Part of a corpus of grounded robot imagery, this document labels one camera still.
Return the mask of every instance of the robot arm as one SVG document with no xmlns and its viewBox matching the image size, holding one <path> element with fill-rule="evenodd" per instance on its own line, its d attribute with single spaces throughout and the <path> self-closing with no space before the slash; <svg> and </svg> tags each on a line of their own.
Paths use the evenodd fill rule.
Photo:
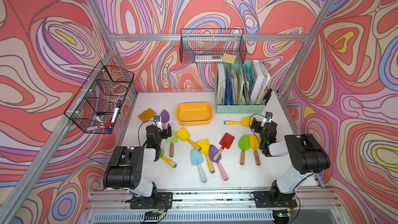
<svg viewBox="0 0 398 224">
<path fill-rule="evenodd" d="M 253 118 L 251 129 L 260 133 L 260 149 L 266 157 L 289 154 L 292 165 L 283 176 L 272 183 L 269 200 L 283 202 L 294 196 L 294 191 L 306 177 L 320 173 L 330 167 L 330 158 L 312 134 L 286 135 L 285 140 L 276 142 L 277 124 L 267 112 L 267 121 Z"/>
<path fill-rule="evenodd" d="M 154 117 L 154 124 L 147 126 L 146 147 L 117 146 L 103 176 L 104 187 L 128 189 L 140 197 L 157 194 L 156 184 L 148 182 L 142 175 L 142 163 L 157 161 L 160 157 L 162 139 L 171 137 L 171 126 L 162 130 L 160 116 Z"/>
</svg>

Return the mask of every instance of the yellow toy shovel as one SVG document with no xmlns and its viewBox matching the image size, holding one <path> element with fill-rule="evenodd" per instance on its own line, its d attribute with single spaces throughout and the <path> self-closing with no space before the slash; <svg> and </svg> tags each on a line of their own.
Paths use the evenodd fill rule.
<svg viewBox="0 0 398 224">
<path fill-rule="evenodd" d="M 189 137 L 190 137 L 189 132 L 188 132 L 184 127 L 182 127 L 181 129 L 179 129 L 178 132 L 176 132 L 176 135 L 177 135 L 177 137 L 178 137 L 179 139 L 181 139 L 182 141 L 184 141 L 184 142 L 185 142 L 185 141 L 188 141 L 195 149 L 198 150 L 198 152 L 201 151 L 202 148 L 200 148 L 197 144 L 195 144 L 194 142 L 192 142 L 192 141 L 189 139 Z"/>
<path fill-rule="evenodd" d="M 224 121 L 224 124 L 241 124 L 244 127 L 247 127 L 248 125 L 251 124 L 251 122 L 253 122 L 253 118 L 250 119 L 250 117 L 245 117 L 242 118 L 240 121 Z"/>
<path fill-rule="evenodd" d="M 259 136 L 256 137 L 254 135 L 249 135 L 249 146 L 254 150 L 254 157 L 256 159 L 256 164 L 258 166 L 261 165 L 260 158 L 258 157 L 258 152 L 257 152 L 257 149 L 260 146 L 259 140 L 260 140 Z"/>
<path fill-rule="evenodd" d="M 203 139 L 201 141 L 197 142 L 198 145 L 202 148 L 200 153 L 206 156 L 207 164 L 209 166 L 210 173 L 214 173 L 214 167 L 213 164 L 211 163 L 210 157 L 209 157 L 209 140 L 208 139 Z"/>
</svg>

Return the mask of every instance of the wooden handle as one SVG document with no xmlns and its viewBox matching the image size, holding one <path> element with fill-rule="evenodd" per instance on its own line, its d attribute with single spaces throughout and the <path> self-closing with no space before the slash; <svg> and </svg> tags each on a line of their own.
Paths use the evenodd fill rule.
<svg viewBox="0 0 398 224">
<path fill-rule="evenodd" d="M 224 121 L 224 124 L 240 124 L 240 121 Z"/>
<path fill-rule="evenodd" d="M 195 148 L 198 150 L 198 152 L 201 151 L 202 148 L 200 148 L 197 144 L 195 144 L 194 142 L 192 142 L 191 140 L 188 140 L 188 142 Z"/>
<path fill-rule="evenodd" d="M 261 163 L 260 163 L 260 158 L 258 157 L 257 150 L 254 151 L 254 157 L 255 157 L 255 159 L 256 159 L 256 164 L 257 164 L 258 166 L 260 166 Z"/>
<path fill-rule="evenodd" d="M 218 150 L 216 155 L 214 155 L 213 160 L 217 160 L 217 158 L 220 156 L 221 153 L 222 153 L 222 148 Z"/>
<path fill-rule="evenodd" d="M 170 144 L 170 157 L 174 157 L 174 144 Z"/>
<path fill-rule="evenodd" d="M 213 164 L 211 163 L 210 157 L 208 155 L 206 155 L 206 160 L 207 160 L 207 164 L 209 166 L 210 173 L 214 173 L 215 170 L 214 170 Z"/>
<path fill-rule="evenodd" d="M 240 165 L 245 165 L 245 151 L 240 153 Z"/>
<path fill-rule="evenodd" d="M 167 157 L 162 157 L 164 161 L 166 161 L 166 163 L 168 163 L 171 167 L 175 168 L 177 167 L 177 164 L 173 161 L 171 161 L 170 159 L 168 159 Z"/>
</svg>

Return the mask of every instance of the colorful patterned wall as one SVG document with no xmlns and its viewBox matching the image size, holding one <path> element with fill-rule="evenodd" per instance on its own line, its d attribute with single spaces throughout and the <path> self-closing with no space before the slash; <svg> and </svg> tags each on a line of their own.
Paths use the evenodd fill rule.
<svg viewBox="0 0 398 224">
<path fill-rule="evenodd" d="M 97 0 L 111 33 L 174 34 L 181 28 L 242 27 L 249 34 L 308 33 L 324 0 Z M 300 43 L 247 42 L 246 59 L 263 59 L 271 87 Z M 215 66 L 181 64 L 179 42 L 116 43 L 138 91 L 211 91 Z"/>
<path fill-rule="evenodd" d="M 283 94 L 353 223 L 398 223 L 398 0 L 338 0 Z"/>
<path fill-rule="evenodd" d="M 17 184 L 108 48 L 85 0 L 0 0 L 0 204 Z M 99 186 L 112 135 L 73 126 L 14 223 L 75 223 Z"/>
</svg>

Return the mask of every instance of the pink handle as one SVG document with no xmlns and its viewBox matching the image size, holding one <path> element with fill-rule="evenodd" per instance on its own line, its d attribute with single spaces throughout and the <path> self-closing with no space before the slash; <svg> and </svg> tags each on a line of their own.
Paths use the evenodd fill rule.
<svg viewBox="0 0 398 224">
<path fill-rule="evenodd" d="M 218 165 L 218 169 L 221 172 L 222 178 L 224 179 L 224 181 L 228 180 L 228 176 L 226 175 L 226 172 L 224 170 L 224 168 L 221 166 L 221 163 L 217 163 Z"/>
</svg>

